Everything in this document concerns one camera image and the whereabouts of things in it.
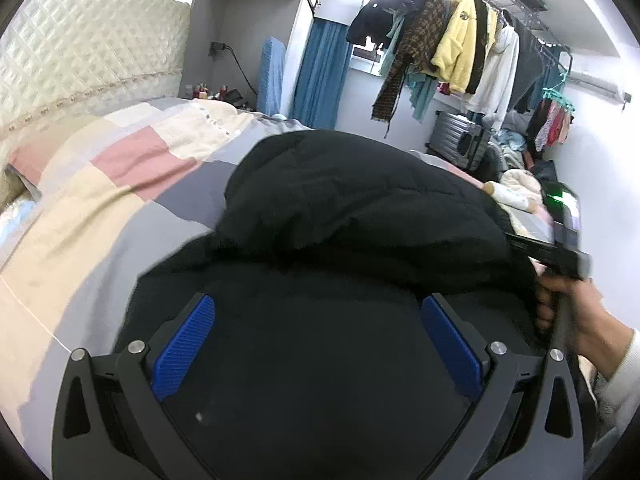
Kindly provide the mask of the person's right hand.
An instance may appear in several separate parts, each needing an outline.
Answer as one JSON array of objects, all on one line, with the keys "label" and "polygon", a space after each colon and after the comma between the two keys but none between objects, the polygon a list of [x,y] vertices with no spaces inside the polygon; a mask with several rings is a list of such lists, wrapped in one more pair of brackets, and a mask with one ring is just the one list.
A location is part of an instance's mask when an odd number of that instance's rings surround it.
[{"label": "person's right hand", "polygon": [[537,325],[541,330],[548,330],[555,320],[555,294],[570,298],[573,350],[605,379],[611,379],[634,339],[634,330],[605,309],[602,295],[591,280],[571,280],[550,272],[538,278]]}]

